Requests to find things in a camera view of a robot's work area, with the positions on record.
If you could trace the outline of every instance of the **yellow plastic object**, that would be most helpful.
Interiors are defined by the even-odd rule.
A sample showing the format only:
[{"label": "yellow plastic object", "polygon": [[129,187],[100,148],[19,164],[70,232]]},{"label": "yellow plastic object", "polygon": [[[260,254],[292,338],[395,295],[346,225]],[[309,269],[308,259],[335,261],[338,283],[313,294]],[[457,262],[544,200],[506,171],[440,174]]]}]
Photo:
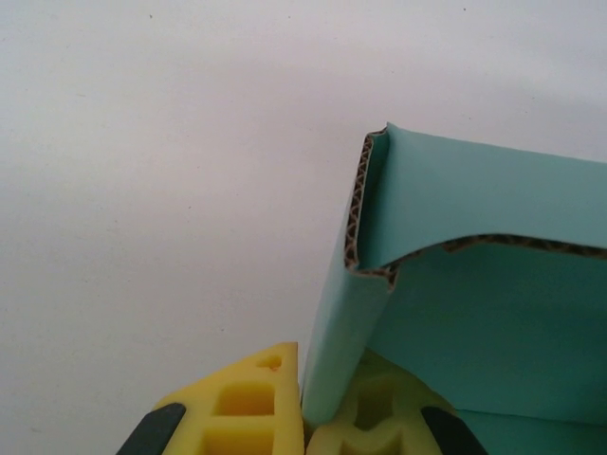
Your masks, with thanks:
[{"label": "yellow plastic object", "polygon": [[411,373],[367,351],[334,419],[306,455],[442,455],[420,410],[455,409]]},{"label": "yellow plastic object", "polygon": [[304,455],[297,360],[278,344],[163,398],[186,413],[162,455]]}]

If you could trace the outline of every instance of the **white wall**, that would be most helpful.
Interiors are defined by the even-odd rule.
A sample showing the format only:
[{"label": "white wall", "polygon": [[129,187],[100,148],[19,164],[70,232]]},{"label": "white wall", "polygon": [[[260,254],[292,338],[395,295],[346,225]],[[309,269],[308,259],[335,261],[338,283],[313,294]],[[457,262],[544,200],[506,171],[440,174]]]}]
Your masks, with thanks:
[{"label": "white wall", "polygon": [[387,120],[607,158],[605,5],[1,0],[0,453],[114,453],[169,391],[304,348]]}]

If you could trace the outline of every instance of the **black rubber pad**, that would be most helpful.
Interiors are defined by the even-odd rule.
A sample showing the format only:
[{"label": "black rubber pad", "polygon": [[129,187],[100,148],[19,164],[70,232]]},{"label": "black rubber pad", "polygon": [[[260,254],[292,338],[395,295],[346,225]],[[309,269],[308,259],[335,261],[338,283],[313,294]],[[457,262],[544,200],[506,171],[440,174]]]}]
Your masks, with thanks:
[{"label": "black rubber pad", "polygon": [[162,455],[185,413],[173,403],[146,414],[116,455]]},{"label": "black rubber pad", "polygon": [[440,408],[421,410],[443,455],[488,455],[464,421]]}]

